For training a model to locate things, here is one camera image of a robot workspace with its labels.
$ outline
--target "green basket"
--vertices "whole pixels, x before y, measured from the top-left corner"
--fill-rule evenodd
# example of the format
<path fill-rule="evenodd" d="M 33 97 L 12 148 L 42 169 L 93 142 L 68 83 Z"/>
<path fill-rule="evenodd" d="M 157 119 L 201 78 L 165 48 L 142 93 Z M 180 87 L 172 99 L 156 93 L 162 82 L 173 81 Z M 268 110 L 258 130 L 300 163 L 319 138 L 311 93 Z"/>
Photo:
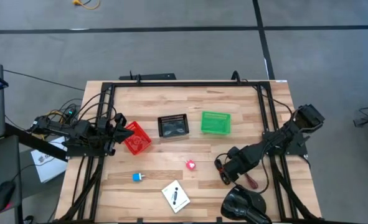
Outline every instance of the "green basket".
<path fill-rule="evenodd" d="M 211 134 L 231 133 L 231 114 L 203 111 L 201 130 Z"/>

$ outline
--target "white card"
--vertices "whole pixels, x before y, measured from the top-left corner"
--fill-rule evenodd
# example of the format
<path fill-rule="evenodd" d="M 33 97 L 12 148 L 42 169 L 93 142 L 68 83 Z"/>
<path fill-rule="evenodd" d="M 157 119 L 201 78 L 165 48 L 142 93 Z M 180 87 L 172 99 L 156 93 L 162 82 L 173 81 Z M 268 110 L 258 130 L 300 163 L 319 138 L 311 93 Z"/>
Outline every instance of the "white card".
<path fill-rule="evenodd" d="M 177 213 L 191 202 L 177 180 L 169 184 L 161 192 L 169 202 L 174 213 Z"/>

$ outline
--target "black line on floor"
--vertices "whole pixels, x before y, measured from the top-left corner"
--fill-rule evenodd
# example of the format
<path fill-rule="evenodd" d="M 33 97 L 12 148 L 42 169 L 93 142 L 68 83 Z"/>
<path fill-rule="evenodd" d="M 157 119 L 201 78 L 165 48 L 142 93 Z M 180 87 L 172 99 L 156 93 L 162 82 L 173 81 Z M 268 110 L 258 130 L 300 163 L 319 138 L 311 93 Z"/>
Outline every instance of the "black line on floor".
<path fill-rule="evenodd" d="M 131 27 L 96 29 L 31 29 L 0 30 L 0 34 L 88 34 L 129 32 L 190 32 L 190 31 L 241 31 L 258 30 L 256 26 L 204 26 L 204 27 Z"/>
<path fill-rule="evenodd" d="M 261 47 L 263 50 L 265 65 L 267 67 L 268 79 L 274 80 L 275 74 L 273 73 L 270 50 L 268 49 L 268 43 L 267 43 L 267 38 L 265 36 L 263 19 L 261 17 L 260 5 L 258 5 L 257 0 L 253 0 L 253 6 L 254 6 L 254 13 L 256 15 L 258 34 L 260 36 L 260 42 L 261 42 Z"/>
<path fill-rule="evenodd" d="M 368 25 L 344 26 L 266 26 L 264 30 L 368 30 Z"/>

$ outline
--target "red basket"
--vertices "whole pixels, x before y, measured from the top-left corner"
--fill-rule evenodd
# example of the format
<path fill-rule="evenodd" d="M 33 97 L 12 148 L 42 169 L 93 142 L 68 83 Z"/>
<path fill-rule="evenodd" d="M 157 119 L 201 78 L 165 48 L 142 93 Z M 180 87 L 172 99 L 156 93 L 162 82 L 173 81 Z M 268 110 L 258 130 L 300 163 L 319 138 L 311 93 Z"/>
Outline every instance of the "red basket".
<path fill-rule="evenodd" d="M 133 121 L 125 128 L 134 131 L 132 136 L 124 140 L 124 143 L 132 154 L 137 155 L 152 143 L 152 140 L 136 121 Z"/>

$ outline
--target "small blue object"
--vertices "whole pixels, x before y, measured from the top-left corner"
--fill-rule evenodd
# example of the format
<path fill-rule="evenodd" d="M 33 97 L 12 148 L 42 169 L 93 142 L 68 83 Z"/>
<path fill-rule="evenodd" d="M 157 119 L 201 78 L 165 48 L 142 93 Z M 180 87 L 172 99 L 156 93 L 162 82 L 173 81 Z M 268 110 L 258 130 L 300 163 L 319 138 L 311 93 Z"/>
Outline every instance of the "small blue object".
<path fill-rule="evenodd" d="M 141 173 L 138 174 L 133 174 L 133 181 L 134 182 L 139 182 L 142 180 L 142 177 L 144 177 L 145 175 L 142 175 Z"/>

